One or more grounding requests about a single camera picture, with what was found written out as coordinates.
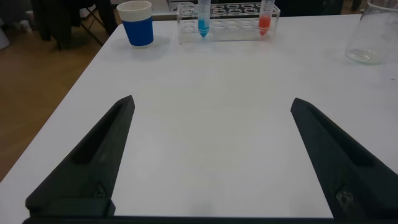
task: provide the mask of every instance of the test tube rack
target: test tube rack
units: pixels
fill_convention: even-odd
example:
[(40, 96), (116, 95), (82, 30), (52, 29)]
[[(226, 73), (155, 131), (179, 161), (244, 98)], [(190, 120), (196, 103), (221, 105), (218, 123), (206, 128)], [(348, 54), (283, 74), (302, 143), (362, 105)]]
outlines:
[(261, 4), (212, 4), (210, 29), (206, 37), (198, 31), (197, 5), (178, 5), (177, 24), (179, 44), (199, 41), (272, 40), (275, 38), (280, 9), (274, 6), (271, 26), (265, 35), (258, 28)]

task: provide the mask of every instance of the glass beaker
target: glass beaker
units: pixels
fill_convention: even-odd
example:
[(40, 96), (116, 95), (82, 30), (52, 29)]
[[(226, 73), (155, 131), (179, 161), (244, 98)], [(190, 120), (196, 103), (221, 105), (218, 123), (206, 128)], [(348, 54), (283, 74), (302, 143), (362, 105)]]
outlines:
[(345, 54), (357, 62), (379, 64), (387, 58), (397, 37), (398, 0), (368, 0)]

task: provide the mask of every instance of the test tube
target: test tube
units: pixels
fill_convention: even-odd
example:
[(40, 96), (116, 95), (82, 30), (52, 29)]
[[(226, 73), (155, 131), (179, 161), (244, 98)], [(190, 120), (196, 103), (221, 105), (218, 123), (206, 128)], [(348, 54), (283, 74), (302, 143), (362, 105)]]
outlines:
[(210, 1), (198, 0), (198, 30), (202, 37), (206, 37), (210, 28)]
[(271, 26), (272, 12), (275, 0), (261, 0), (259, 30), (261, 35), (265, 35)]

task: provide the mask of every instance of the blue cup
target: blue cup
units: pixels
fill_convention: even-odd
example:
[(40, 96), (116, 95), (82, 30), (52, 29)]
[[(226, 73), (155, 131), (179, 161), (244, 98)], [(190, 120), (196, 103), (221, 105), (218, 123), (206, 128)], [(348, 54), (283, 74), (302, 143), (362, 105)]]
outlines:
[(116, 8), (130, 44), (147, 47), (154, 41), (152, 4), (148, 1), (124, 2)]

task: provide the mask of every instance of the white table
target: white table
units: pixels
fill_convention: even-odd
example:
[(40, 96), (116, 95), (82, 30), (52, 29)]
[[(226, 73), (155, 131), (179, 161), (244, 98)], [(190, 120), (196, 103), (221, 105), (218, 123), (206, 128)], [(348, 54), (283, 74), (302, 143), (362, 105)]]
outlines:
[(132, 49), (119, 26), (0, 184), (0, 223), (116, 100), (136, 103), (116, 215), (332, 217), (290, 106), (313, 103), (398, 172), (398, 80), (344, 56), (354, 16), (280, 18), (273, 42)]

